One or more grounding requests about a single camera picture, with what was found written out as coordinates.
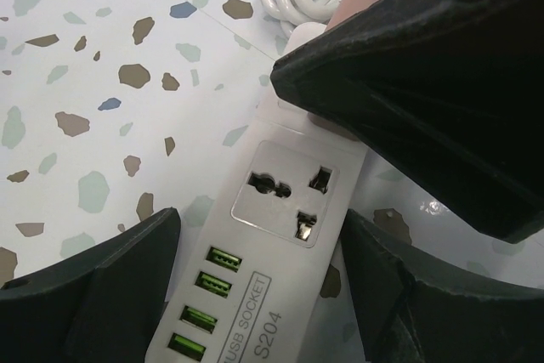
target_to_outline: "white surface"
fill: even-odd
[[[314,28],[310,27],[309,32],[315,34]],[[269,99],[277,99],[272,87],[269,87],[267,94]],[[275,107],[278,107],[280,113],[275,116],[274,121],[256,118],[248,128],[238,160],[208,216],[178,289],[170,300],[151,342],[146,357],[147,363],[191,361],[167,348],[174,332],[204,345],[207,350],[202,361],[205,363],[218,361],[219,358],[220,361],[231,361],[226,360],[230,345],[232,344],[232,348],[240,347],[234,342],[236,333],[244,338],[242,347],[245,353],[241,356],[240,352],[237,352],[235,360],[232,361],[242,363],[262,361],[263,345],[260,335],[264,324],[269,321],[269,313],[281,315],[281,320],[277,323],[278,332],[275,334],[272,347],[269,348],[267,361],[282,363],[297,361],[304,333],[331,261],[367,148],[361,143],[348,141],[334,133],[323,133],[321,129],[311,124],[305,111],[294,113],[281,109],[277,101]],[[259,107],[258,111],[261,110],[264,116],[269,114],[265,106]],[[293,114],[300,116],[303,127],[290,127]],[[265,144],[266,150],[260,150],[263,141],[270,141],[273,145]],[[275,162],[283,163],[285,166],[287,162],[294,162],[293,170],[278,167],[274,169],[278,166],[277,163],[267,162],[266,159],[266,156],[272,155],[276,156]],[[333,179],[329,184],[331,188],[325,194],[326,199],[321,193],[302,187],[315,174],[314,167],[318,164],[334,169]],[[304,172],[302,169],[296,171],[298,167],[306,165],[310,167],[308,171]],[[240,192],[252,193],[254,190],[247,186],[247,175],[251,171],[262,172],[267,166],[270,166],[269,173],[275,179],[277,172],[281,181],[293,186],[293,195],[284,199],[260,195],[257,192],[252,199],[239,196]],[[284,209],[277,207],[277,217],[267,211],[267,207],[275,207],[275,202],[290,200],[292,206],[286,206]],[[244,202],[249,207],[261,207],[264,216],[252,220],[255,224],[262,223],[263,225],[258,225],[261,228],[231,217],[231,212],[236,210],[236,206],[243,207],[240,208],[240,215],[243,218],[255,216],[255,213],[249,213],[248,207],[244,207]],[[314,240],[312,247],[305,247],[303,242],[299,244],[296,240],[286,240],[285,235],[288,233],[285,230],[280,234],[283,236],[267,231],[275,229],[274,223],[284,223],[284,217],[293,217],[294,222],[296,215],[293,214],[293,209],[299,207],[301,210],[303,207],[315,209],[319,217],[322,217],[322,225],[325,226],[312,231],[310,235]],[[252,212],[258,210],[259,208],[253,208]],[[293,224],[292,234],[295,232],[296,227]],[[210,247],[220,248],[241,257],[243,261],[240,270],[235,273],[206,261]],[[200,271],[231,283],[229,296],[221,298],[195,286]],[[268,276],[270,284],[266,299],[261,301],[262,308],[254,330],[244,332],[238,327],[237,311],[244,307],[244,303],[241,302],[245,300],[248,283],[252,282],[252,275],[255,272]],[[179,320],[185,305],[217,318],[218,324],[214,333],[211,335],[204,333]]]

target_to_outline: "black plastic part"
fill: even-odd
[[[278,96],[357,135],[476,230],[544,226],[544,0],[380,0],[278,60]]]
[[[139,363],[161,319],[180,219],[154,214],[0,289],[2,363]]]
[[[544,361],[544,291],[454,267],[351,210],[341,240],[372,363]]]

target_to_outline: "white power strip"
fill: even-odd
[[[324,29],[299,26],[286,51]],[[367,148],[271,86],[241,142],[147,363],[297,360]]]

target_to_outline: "socket hole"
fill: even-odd
[[[303,212],[297,213],[297,237],[300,240],[307,241],[312,232],[312,227],[317,223],[317,216],[312,216]]]
[[[325,194],[329,190],[329,180],[332,172],[329,169],[320,167],[320,171],[309,181],[309,187]]]
[[[253,186],[263,195],[274,193],[280,199],[285,199],[291,195],[291,188],[287,184],[281,182],[276,184],[274,178],[267,173],[252,173],[249,180],[247,180],[247,184]]]

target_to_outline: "terrazzo floor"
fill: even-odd
[[[0,285],[164,207],[183,270],[285,46],[259,0],[0,0]],[[480,235],[376,154],[352,206],[461,268],[544,285],[543,233]],[[364,361],[340,251],[300,361]]]

